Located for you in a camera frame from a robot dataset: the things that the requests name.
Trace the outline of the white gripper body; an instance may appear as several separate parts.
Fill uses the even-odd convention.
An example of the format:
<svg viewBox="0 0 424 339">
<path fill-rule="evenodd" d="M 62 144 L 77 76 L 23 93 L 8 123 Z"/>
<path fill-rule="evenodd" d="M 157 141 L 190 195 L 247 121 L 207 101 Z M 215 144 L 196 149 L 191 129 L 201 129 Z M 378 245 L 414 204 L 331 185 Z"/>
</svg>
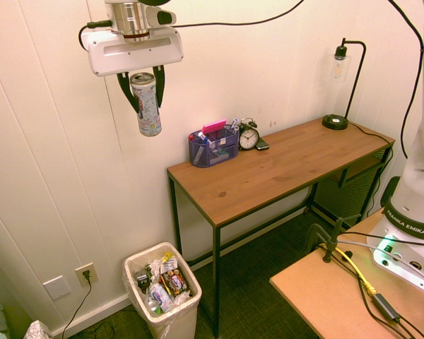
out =
<svg viewBox="0 0 424 339">
<path fill-rule="evenodd" d="M 184 57 L 180 34 L 171 27 L 154 28 L 147 40 L 138 42 L 129 42 L 111 30 L 89 32 L 87 50 L 96 76 L 176 63 Z"/>
</svg>

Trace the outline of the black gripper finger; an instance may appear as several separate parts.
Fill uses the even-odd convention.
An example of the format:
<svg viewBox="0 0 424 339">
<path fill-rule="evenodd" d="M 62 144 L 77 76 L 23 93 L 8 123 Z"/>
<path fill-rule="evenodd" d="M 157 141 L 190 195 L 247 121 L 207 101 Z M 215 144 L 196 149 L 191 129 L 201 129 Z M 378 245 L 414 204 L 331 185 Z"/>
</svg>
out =
<svg viewBox="0 0 424 339">
<path fill-rule="evenodd" d="M 135 113 L 139 113 L 139 100 L 134 95 L 133 90 L 131 89 L 130 85 L 130 77 L 128 72 L 124 73 L 118 73 L 117 74 L 117 80 L 119 83 L 119 86 L 124 93 L 126 99 L 130 103 L 130 105 L 134 108 Z"/>
<path fill-rule="evenodd" d="M 165 67 L 163 65 L 154 66 L 153 75 L 155 78 L 156 99 L 158 107 L 161 107 L 165 89 Z"/>
</svg>

